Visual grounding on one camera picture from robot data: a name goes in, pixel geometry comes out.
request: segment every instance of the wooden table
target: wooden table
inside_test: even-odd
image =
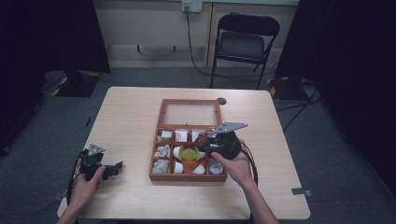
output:
[[[244,192],[224,183],[151,182],[149,162],[162,99],[217,99],[223,121],[246,122],[237,130],[257,165],[259,188],[279,219],[306,219],[310,211],[267,91],[113,87],[107,92],[87,140],[106,148],[102,164],[123,161],[117,176],[102,181],[81,218],[248,219]],[[66,208],[63,199],[60,216]]]

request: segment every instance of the wall outlet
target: wall outlet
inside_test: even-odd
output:
[[[201,1],[181,1],[181,11],[186,11],[186,7],[189,8],[189,12],[202,12]]]
[[[181,11],[186,11],[186,7],[191,11],[191,1],[181,1]]]
[[[192,12],[202,12],[202,2],[192,1],[191,2],[191,11]]]

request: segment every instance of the black cable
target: black cable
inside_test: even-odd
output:
[[[73,169],[72,169],[72,174],[70,175],[69,184],[67,185],[67,189],[66,189],[67,205],[70,204],[70,199],[72,197],[73,185],[74,185],[74,180],[75,180],[74,175],[76,173],[76,167],[77,167],[77,164],[78,164],[78,160],[79,160],[79,158],[81,158],[81,155],[82,155],[83,152],[84,151],[80,151],[78,153],[78,156],[76,157],[75,164],[74,164]]]
[[[189,49],[190,49],[190,56],[191,56],[192,65],[193,65],[193,67],[195,68],[195,70],[196,70],[198,73],[200,73],[201,75],[204,75],[204,76],[206,76],[206,77],[212,77],[212,74],[209,74],[209,73],[206,73],[206,72],[202,71],[202,70],[196,65],[195,60],[194,60],[193,57],[192,57],[191,33],[190,33],[190,13],[189,13],[189,8],[188,8],[188,7],[184,7],[184,9],[185,9],[186,18],[187,18],[188,35],[189,35]],[[266,76],[266,75],[270,75],[270,74],[275,73],[275,66],[276,66],[276,65],[277,65],[277,63],[274,64],[274,66],[273,66],[273,68],[274,68],[273,71],[264,73],[263,76]],[[245,81],[245,82],[257,82],[257,80],[247,79],[247,78],[244,78],[244,77],[259,77],[258,75],[253,75],[253,76],[223,76],[223,75],[216,75],[216,76],[217,76],[217,77],[224,77],[224,78],[227,78],[227,79],[230,79],[230,80]],[[267,81],[267,80],[270,79],[271,77],[273,77],[273,76],[270,76],[270,77],[268,77],[268,78],[265,79],[265,80],[262,80],[262,82]]]
[[[312,103],[312,100],[314,99],[314,96],[315,96],[315,93],[317,93],[317,90],[318,90],[318,85],[315,87],[315,90],[314,90],[314,92],[312,93],[311,97],[308,99],[308,102],[303,106],[303,108],[301,108],[301,109],[297,112],[296,115],[294,115],[294,117],[289,121],[289,123],[288,123],[288,124],[286,125],[286,127],[283,129],[283,133],[288,129],[288,127],[291,125],[291,123],[297,118],[297,116],[298,116],[308,105],[313,104],[313,103]],[[293,108],[293,107],[298,107],[298,106],[301,106],[301,105],[295,105],[295,106],[291,106],[291,107],[287,107],[287,108]]]
[[[289,123],[286,125],[286,127],[283,129],[283,132],[285,132],[288,127],[291,125],[291,123],[297,118],[297,116],[307,107],[308,105],[304,105],[303,108],[301,108],[296,115],[294,115],[294,117],[289,121]]]
[[[285,109],[292,109],[292,108],[295,108],[295,107],[300,107],[300,106],[305,106],[306,104],[300,104],[300,105],[291,105],[291,106],[288,106],[288,107],[283,107],[283,108],[280,108],[280,109],[278,109],[277,111],[276,111],[276,113],[277,112],[280,112],[280,111],[282,111],[282,110],[285,110]]]
[[[278,101],[278,102],[274,102],[274,104],[285,104],[285,105],[289,105],[289,104],[305,104],[304,101]]]
[[[250,149],[248,148],[248,146],[245,143],[241,142],[241,144],[247,148],[248,153],[244,149],[242,149],[242,153],[244,153],[245,156],[247,156],[247,159],[250,161],[251,170],[253,171],[253,180],[256,183],[256,186],[259,186],[259,176],[257,173],[257,167],[256,167],[256,163],[254,162],[253,155],[251,154]],[[250,212],[250,218],[249,218],[248,223],[249,224],[254,223],[253,215],[251,214],[251,212]]]
[[[81,173],[79,173],[78,175],[76,175],[73,179],[75,180],[79,175],[81,175]]]
[[[59,83],[59,81],[62,79],[62,77],[64,76],[64,71],[62,72],[61,76],[52,84],[50,84],[48,87],[43,87],[43,89],[41,89],[40,91],[46,91],[47,89],[53,87],[55,84]]]

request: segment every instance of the wooden tray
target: wooden tray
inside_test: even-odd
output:
[[[193,174],[187,163],[174,156],[175,147],[192,148],[194,142],[192,139],[193,131],[202,130],[205,133],[216,129],[221,124],[221,114],[219,102],[216,100],[178,100],[163,99],[160,116],[158,119],[157,129],[154,136],[153,148],[151,151],[151,161],[149,165],[148,176],[151,181],[190,181],[190,182],[224,182],[227,179],[227,171],[223,168],[221,174],[215,175],[209,172],[210,158],[201,154],[200,163],[205,167],[202,174]],[[186,141],[181,142],[177,137],[178,130],[187,131]],[[172,137],[162,139],[163,132],[169,132]],[[157,147],[170,147],[169,155],[161,156],[157,152]],[[167,161],[166,173],[153,173],[156,162]],[[181,174],[174,173],[175,162],[183,163],[184,171]]]

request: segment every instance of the chair seat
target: chair seat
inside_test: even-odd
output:
[[[259,35],[223,32],[219,40],[219,56],[264,60],[264,39]]]

